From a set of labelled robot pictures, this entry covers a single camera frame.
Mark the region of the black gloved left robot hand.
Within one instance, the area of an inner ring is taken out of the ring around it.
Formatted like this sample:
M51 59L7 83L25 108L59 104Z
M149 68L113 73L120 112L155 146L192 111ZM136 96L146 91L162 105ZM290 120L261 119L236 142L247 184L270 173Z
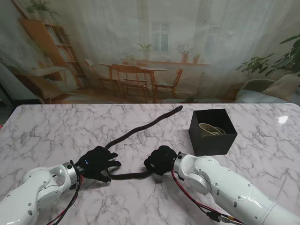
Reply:
M111 153L104 147L97 146L81 156L75 166L82 169L81 174L84 178L108 183L111 182L111 178L104 176L102 171L110 167L120 167L121 163L114 160L117 156L117 153Z

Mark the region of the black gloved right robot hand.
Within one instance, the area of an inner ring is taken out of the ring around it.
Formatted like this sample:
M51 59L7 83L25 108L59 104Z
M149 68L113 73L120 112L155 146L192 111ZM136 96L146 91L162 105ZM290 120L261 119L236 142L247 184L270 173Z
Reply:
M170 172L177 153L166 145L154 150L144 161L146 169L156 175L162 176Z

